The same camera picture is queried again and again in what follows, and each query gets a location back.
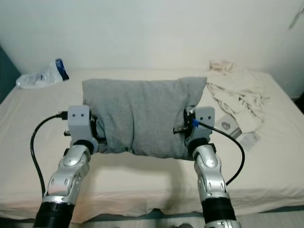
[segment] black cable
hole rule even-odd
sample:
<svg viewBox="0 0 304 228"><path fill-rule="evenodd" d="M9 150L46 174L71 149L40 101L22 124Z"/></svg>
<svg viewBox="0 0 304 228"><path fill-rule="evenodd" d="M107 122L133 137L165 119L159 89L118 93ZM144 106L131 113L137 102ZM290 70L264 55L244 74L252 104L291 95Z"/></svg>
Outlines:
<svg viewBox="0 0 304 228"><path fill-rule="evenodd" d="M237 170L236 174L233 175L233 177L230 178L230 180L228 180L226 182L226 185L229 185L239 174L240 172L242 171L242 168L244 166L244 163L245 163L245 152L244 152L244 149L243 147L241 146L241 144L239 144L239 142L237 140L235 140L234 138L232 138L230 135L226 134L225 132L222 132L221 130L219 129L216 129L214 127L211 127L209 125L206 125L204 123L201 123L200 121L197 121L199 123L199 125L203 126L203 127L206 127L208 129L211 129L215 132L218 132L224 136L226 136L227 138L229 138L230 140L232 140L241 150L241 153L242 153L242 162L241 162L241 165L239 166L239 169Z"/></svg>
<svg viewBox="0 0 304 228"><path fill-rule="evenodd" d="M46 187L44 185L44 180L43 180L43 176L42 176L42 173L41 173L41 170L40 170L40 167L38 165L38 162L36 160L36 157L35 157L35 152L34 152L34 139L35 139L35 136L36 136L36 133L38 132L39 128L45 124L47 121L51 120L51 119L54 119L54 118L62 118L62 113L61 114L57 114L57 115L53 115L53 116L50 116L49 118L45 119L44 121L42 121L34 130L33 134L32 134L32 137L30 139L30 154L32 155L32 159L33 159L33 162L35 164L35 167L36 167L36 170L37 170L37 173L38 173L38 176L39 176L39 180L40 180L40 185L41 185L41 191L42 191L42 197L44 195L44 193L46 192Z"/></svg>

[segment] floor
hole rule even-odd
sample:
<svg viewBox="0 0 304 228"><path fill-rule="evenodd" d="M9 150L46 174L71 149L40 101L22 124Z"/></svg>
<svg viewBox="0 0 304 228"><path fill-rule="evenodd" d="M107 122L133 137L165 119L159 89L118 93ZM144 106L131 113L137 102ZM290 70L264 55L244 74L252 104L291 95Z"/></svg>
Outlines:
<svg viewBox="0 0 304 228"><path fill-rule="evenodd" d="M237 218L242 228L303 228L304 211L262 213ZM193 228L204 227L203 218L166 218L166 219L143 219L128 221L103 221L87 222L84 224L72 224L70 228L172 228L182 223L190 223ZM16 223L1 228L32 228L31 223Z"/></svg>

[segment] metal bracket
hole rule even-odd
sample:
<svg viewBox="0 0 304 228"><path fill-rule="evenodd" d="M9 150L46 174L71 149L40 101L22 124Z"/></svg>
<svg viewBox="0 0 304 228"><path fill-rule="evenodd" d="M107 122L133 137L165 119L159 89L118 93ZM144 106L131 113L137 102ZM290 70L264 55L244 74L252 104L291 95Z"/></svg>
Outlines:
<svg viewBox="0 0 304 228"><path fill-rule="evenodd" d="M214 126L214 119L215 119L215 111L213 107L196 107L190 110L188 115L195 114L195 119L198 121L203 122L206 125L211 127ZM206 127L198 126L198 128L193 127L190 136L185 140L185 145L188 148L190 142L198 138L206 138L207 141L210 141L210 134L212 131Z"/></svg>
<svg viewBox="0 0 304 228"><path fill-rule="evenodd" d="M98 150L98 141L93 137L91 129L90 107L87 105L69 106L67 125L71 135L71 146L78 140L86 140L94 146L93 153Z"/></svg>

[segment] teal wall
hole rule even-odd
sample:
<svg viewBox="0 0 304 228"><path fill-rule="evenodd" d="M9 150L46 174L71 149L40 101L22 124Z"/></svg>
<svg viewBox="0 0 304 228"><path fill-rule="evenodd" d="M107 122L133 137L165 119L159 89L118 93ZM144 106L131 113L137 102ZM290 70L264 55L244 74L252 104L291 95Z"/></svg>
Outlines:
<svg viewBox="0 0 304 228"><path fill-rule="evenodd" d="M14 88L19 76L19 71L0 47L0 103Z"/></svg>

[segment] bed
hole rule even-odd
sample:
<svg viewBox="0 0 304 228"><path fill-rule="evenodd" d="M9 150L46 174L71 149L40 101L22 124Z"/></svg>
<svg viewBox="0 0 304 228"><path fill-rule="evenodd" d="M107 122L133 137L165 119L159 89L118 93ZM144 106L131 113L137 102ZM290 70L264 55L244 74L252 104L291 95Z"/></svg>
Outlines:
<svg viewBox="0 0 304 228"><path fill-rule="evenodd" d="M245 166L228 187L237 215L304 204L304 116L269 74L254 72L267 85L266 119L260 141L246 152ZM39 90L14 88L0 106L0 217L34 218L41 202L38 176L29 152L32 131L43 119L82 103L81 82L89 78L132 80L200 76L200 70L78 70L70 80ZM216 120L225 113L205 88L199 106L213 106ZM35 151L45 182L57 170L69 137L67 123L52 120L39 131ZM222 174L238 169L237 146L213 133ZM139 216L154 208L165 214L201 211L192 161L157 159L130 153L95 154L80 191L73 222L100 214Z"/></svg>

